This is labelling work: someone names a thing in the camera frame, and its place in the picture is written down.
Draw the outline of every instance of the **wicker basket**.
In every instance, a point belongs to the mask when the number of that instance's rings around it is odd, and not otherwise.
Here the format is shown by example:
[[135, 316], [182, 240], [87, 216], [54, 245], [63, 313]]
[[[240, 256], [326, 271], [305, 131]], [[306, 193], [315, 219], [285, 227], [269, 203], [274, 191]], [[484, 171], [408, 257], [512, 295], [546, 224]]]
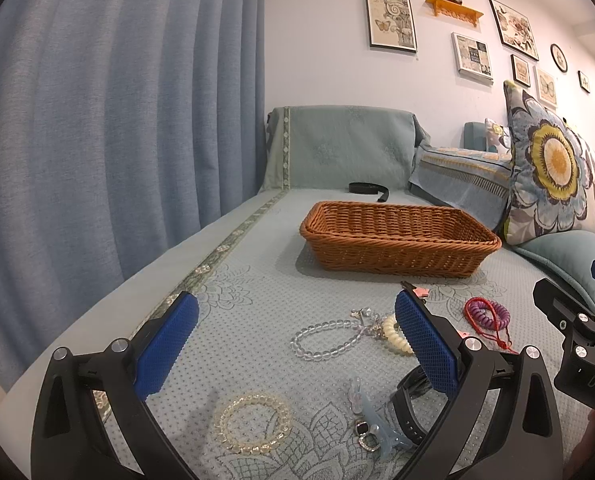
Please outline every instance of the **wicker basket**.
[[501, 240], [452, 207], [318, 202], [300, 226], [325, 269], [465, 278]]

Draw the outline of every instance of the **orange shelf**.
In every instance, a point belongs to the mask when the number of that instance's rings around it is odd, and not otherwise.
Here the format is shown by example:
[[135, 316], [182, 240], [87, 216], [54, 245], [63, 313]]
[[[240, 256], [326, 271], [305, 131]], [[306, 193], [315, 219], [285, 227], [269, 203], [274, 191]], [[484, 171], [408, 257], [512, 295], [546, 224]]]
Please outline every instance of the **orange shelf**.
[[426, 3], [433, 6], [433, 11], [436, 16], [441, 12], [452, 18], [472, 23], [473, 27], [477, 27], [477, 20], [484, 16], [484, 13], [479, 10], [469, 9], [468, 7], [454, 4], [448, 0], [426, 0]]

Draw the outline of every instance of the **metal screw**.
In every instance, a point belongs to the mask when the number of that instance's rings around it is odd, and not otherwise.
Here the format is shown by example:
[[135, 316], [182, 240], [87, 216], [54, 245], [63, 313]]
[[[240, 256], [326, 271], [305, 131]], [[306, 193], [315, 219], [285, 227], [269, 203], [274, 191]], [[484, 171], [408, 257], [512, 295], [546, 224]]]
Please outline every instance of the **metal screw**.
[[53, 352], [53, 359], [55, 359], [56, 361], [61, 361], [66, 357], [67, 353], [68, 350], [63, 346], [60, 346], [57, 350]]
[[534, 346], [527, 346], [527, 355], [531, 359], [537, 359], [539, 357], [539, 350]]
[[114, 352], [120, 353], [128, 348], [128, 341], [126, 339], [115, 339], [110, 346]]
[[474, 337], [469, 337], [464, 344], [466, 345], [466, 348], [468, 348], [469, 350], [473, 350], [474, 352], [477, 352], [478, 350], [482, 349], [482, 343], [479, 339], [476, 339]]

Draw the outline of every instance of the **picture frame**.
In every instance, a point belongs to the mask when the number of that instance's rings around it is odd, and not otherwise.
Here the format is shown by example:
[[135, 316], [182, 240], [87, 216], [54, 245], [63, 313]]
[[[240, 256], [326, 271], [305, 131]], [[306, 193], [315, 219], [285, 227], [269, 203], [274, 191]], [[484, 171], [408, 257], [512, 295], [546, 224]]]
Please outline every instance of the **picture frame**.
[[370, 46], [417, 52], [410, 0], [367, 0]]
[[555, 62], [556, 67], [566, 74], [569, 71], [569, 62], [566, 60], [564, 52], [562, 52], [562, 49], [558, 45], [551, 45], [551, 56], [553, 56], [553, 61]]
[[531, 71], [529, 64], [519, 56], [511, 54], [511, 66], [513, 67], [513, 79], [524, 85], [526, 88], [531, 88]]
[[497, 0], [489, 1], [500, 33], [501, 43], [521, 52], [530, 59], [539, 61], [529, 19]]
[[493, 74], [487, 44], [458, 32], [454, 32], [452, 38], [458, 72], [492, 83]]
[[537, 97], [554, 108], [557, 108], [557, 90], [555, 78], [548, 72], [535, 67], [535, 85], [537, 86]]
[[584, 90], [587, 94], [590, 94], [591, 93], [591, 84], [589, 83], [588, 76], [581, 70], [578, 70], [578, 78], [580, 79], [581, 89]]

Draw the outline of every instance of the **decorative trim border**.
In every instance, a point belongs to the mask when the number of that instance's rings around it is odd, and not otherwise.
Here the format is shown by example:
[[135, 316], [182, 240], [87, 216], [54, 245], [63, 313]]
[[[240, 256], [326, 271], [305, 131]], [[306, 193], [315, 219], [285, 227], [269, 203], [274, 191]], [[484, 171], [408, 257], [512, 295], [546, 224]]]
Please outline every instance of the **decorative trim border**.
[[454, 180], [461, 180], [462, 182], [466, 182], [466, 184], [472, 184], [473, 186], [480, 187], [481, 189], [498, 196], [503, 200], [506, 200], [509, 196], [508, 187], [501, 186], [497, 182], [488, 180], [483, 176], [468, 173], [466, 171], [456, 170], [455, 168], [438, 166], [428, 160], [425, 160], [424, 158], [420, 160], [420, 166], [424, 166], [429, 171], [433, 171], [434, 173], [443, 174], [444, 176], [453, 178]]
[[284, 127], [282, 128], [282, 189], [291, 189], [291, 108], [284, 107]]
[[[448, 153], [441, 153], [440, 155], [443, 156], [447, 156], [450, 157], [451, 155], [449, 155]], [[485, 171], [486, 173], [492, 173], [495, 176], [498, 176], [499, 173], [501, 173], [500, 168], [505, 171], [506, 173], [508, 173], [509, 175], [511, 174], [511, 168], [508, 166], [504, 166], [504, 165], [500, 165], [500, 164], [495, 164], [495, 160], [484, 160], [482, 159], [483, 163], [490, 163], [495, 165], [495, 168], [488, 168], [487, 166], [484, 166], [483, 164], [478, 164], [476, 161], [472, 161], [472, 162], [465, 162], [463, 160], [447, 160], [446, 158], [442, 158], [442, 156], [432, 156], [432, 155], [427, 155], [426, 153], [424, 155], [422, 155], [421, 160], [426, 160], [427, 162], [433, 164], [436, 163], [436, 165], [438, 166], [445, 166], [447, 164], [451, 164], [454, 166], [464, 166], [466, 168], [473, 168], [475, 170], [480, 170], [480, 171]], [[509, 177], [508, 176], [501, 176], [500, 177], [502, 180], [508, 180]]]
[[[288, 155], [284, 152], [284, 160], [288, 160]], [[286, 194], [288, 193], [288, 187], [282, 189], [279, 193], [277, 193], [274, 197], [267, 200], [260, 208], [255, 211], [252, 215], [248, 216], [244, 222], [242, 222], [237, 229], [231, 232], [222, 243], [220, 243], [211, 253], [205, 257], [200, 264], [195, 267], [195, 269], [191, 270], [190, 273], [186, 275], [186, 277], [181, 280], [181, 282], [172, 290], [170, 294], [164, 298], [160, 302], [158, 306], [156, 306], [139, 325], [133, 331], [130, 338], [133, 338], [138, 330], [146, 323], [149, 319], [155, 319], [157, 317], [161, 317], [166, 309], [170, 307], [180, 295], [180, 292], [186, 290], [191, 294], [197, 294], [199, 289], [202, 285], [206, 282], [209, 276], [211, 276], [215, 269], [226, 259], [226, 256], [231, 253], [231, 251], [235, 248], [235, 246], [245, 237], [245, 235], [250, 231], [250, 228], [255, 225], [255, 223], [260, 219], [266, 211], [268, 211], [271, 207], [276, 205], [279, 200], [281, 200]], [[106, 392], [94, 391], [93, 395], [95, 397], [95, 403], [97, 404], [98, 411], [100, 412], [102, 422], [105, 422], [108, 416], [111, 414], [111, 408], [108, 403], [108, 398], [106, 397]]]

